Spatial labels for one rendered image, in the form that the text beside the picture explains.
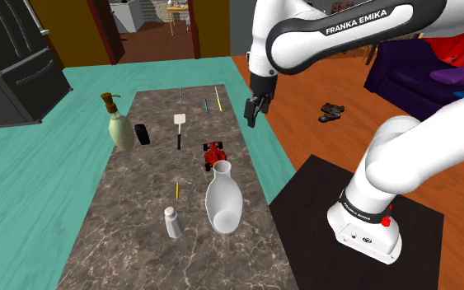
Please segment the red toy race car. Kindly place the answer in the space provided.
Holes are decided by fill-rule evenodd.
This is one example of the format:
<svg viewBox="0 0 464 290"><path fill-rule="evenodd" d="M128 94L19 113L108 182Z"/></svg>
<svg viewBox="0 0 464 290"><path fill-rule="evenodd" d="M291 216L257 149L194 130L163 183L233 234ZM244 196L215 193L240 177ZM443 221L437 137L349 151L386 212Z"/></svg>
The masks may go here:
<svg viewBox="0 0 464 290"><path fill-rule="evenodd" d="M210 171L217 161L227 160L227 155L223 151L222 142L211 142L203 144L204 150L204 167L206 171Z"/></svg>

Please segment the pair of brown shoes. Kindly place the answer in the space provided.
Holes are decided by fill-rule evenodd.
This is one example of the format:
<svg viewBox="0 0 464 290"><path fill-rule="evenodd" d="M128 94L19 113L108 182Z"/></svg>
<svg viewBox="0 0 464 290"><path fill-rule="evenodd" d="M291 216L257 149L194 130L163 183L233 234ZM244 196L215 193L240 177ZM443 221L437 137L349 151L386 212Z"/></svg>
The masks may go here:
<svg viewBox="0 0 464 290"><path fill-rule="evenodd" d="M324 113L318 120L322 123L339 119L341 114L344 112L342 105L334 105L331 103L325 103L321 107L321 111Z"/></svg>

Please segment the white vase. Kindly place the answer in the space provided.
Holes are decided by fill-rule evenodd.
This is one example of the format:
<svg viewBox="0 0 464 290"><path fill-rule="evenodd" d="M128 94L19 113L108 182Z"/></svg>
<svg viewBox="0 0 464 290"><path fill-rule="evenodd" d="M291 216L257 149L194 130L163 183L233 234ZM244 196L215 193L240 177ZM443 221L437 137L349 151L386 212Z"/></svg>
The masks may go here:
<svg viewBox="0 0 464 290"><path fill-rule="evenodd" d="M205 207L211 226L220 234L234 232L240 223L243 199L237 182L231 177L229 161L217 161L213 180L205 196Z"/></svg>

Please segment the black rounded block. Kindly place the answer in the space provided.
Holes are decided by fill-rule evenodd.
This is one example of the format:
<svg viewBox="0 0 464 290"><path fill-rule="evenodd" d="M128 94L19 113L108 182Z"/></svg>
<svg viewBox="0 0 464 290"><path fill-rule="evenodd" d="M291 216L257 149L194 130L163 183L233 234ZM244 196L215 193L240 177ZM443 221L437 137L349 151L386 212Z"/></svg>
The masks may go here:
<svg viewBox="0 0 464 290"><path fill-rule="evenodd" d="M144 124L135 124L134 131L141 145L148 145L150 143L149 134Z"/></svg>

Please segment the green soap dispenser bottle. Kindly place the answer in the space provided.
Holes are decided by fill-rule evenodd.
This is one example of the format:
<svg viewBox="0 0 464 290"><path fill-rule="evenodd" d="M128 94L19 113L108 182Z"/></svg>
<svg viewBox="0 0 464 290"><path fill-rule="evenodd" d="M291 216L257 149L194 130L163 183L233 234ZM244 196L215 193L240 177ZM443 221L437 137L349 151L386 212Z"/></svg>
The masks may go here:
<svg viewBox="0 0 464 290"><path fill-rule="evenodd" d="M109 133L116 147L123 151L129 151L134 146L134 127L128 117L119 112L114 102L115 97L117 95L112 95L109 92L101 94L101 99L105 102L107 112L110 114Z"/></svg>

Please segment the white salt shaker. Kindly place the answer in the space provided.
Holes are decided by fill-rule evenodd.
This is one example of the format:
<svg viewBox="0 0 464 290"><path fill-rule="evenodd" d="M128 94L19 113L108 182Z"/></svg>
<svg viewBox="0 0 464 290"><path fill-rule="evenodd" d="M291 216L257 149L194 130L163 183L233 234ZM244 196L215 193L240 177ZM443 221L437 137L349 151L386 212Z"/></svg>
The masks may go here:
<svg viewBox="0 0 464 290"><path fill-rule="evenodd" d="M185 226L177 211L173 207L167 207L164 210L164 215L168 236L173 239L180 237L185 230Z"/></svg>

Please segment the dark robot stand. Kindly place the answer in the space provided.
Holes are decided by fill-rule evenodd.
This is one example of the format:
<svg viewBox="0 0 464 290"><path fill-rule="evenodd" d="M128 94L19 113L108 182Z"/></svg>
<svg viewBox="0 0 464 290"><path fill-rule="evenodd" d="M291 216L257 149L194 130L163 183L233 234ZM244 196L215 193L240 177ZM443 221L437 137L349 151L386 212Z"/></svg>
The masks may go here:
<svg viewBox="0 0 464 290"><path fill-rule="evenodd" d="M444 216L402 195L392 203L402 251L386 265L340 244L326 212L352 173L314 155L269 209L299 290L438 290Z"/></svg>

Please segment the purple sofa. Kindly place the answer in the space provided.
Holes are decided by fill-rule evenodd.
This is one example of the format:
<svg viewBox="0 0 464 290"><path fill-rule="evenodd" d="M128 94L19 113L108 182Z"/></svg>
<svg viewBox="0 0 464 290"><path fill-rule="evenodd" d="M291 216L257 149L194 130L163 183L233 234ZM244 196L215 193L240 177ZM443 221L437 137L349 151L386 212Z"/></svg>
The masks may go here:
<svg viewBox="0 0 464 290"><path fill-rule="evenodd" d="M364 87L408 115L427 119L464 97L464 33L382 42Z"/></svg>

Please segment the black refrigerator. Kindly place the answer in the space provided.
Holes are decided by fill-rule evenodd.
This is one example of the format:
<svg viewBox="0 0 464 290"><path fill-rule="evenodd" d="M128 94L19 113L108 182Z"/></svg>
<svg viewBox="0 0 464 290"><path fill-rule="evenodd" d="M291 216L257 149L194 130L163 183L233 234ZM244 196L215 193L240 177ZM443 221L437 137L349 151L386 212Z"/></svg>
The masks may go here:
<svg viewBox="0 0 464 290"><path fill-rule="evenodd" d="M26 0L0 0L0 127L39 124L73 89Z"/></svg>

